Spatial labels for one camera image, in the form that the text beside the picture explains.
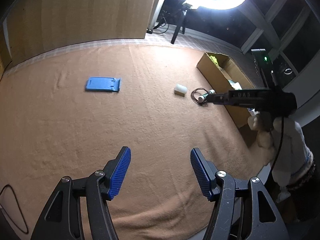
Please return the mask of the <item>right gloved hand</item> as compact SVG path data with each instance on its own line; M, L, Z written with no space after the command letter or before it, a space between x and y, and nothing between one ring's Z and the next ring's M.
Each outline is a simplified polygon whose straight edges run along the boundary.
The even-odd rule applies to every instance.
M310 181L316 171L313 153L305 143L302 128L290 118L275 118L268 115L250 116L249 128L257 132L255 147L270 165L270 195L280 203L293 196Z

